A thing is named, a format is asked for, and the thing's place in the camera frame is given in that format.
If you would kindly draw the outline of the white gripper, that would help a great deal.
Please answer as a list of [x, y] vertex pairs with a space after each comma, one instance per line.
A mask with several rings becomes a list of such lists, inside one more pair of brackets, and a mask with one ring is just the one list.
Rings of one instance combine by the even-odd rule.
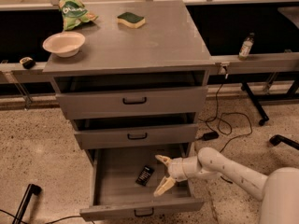
[[202, 169], [196, 156], [171, 160], [167, 156], [156, 155], [155, 158], [168, 167], [168, 173], [170, 174], [169, 177], [163, 177], [161, 183], [153, 193], [155, 197], [162, 196], [169, 189], [173, 188], [176, 181], [181, 182], [196, 177]]

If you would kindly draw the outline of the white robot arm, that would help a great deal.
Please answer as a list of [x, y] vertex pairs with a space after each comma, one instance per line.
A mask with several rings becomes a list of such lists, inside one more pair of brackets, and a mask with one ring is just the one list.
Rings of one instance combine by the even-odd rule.
[[196, 156], [170, 159], [164, 155], [155, 158], [162, 162], [169, 176], [164, 176], [154, 191], [163, 195], [177, 182], [190, 178], [209, 179], [225, 175], [252, 197], [262, 202], [259, 224], [299, 224], [299, 170], [292, 167], [277, 169], [270, 175], [229, 160], [212, 147], [201, 148]]

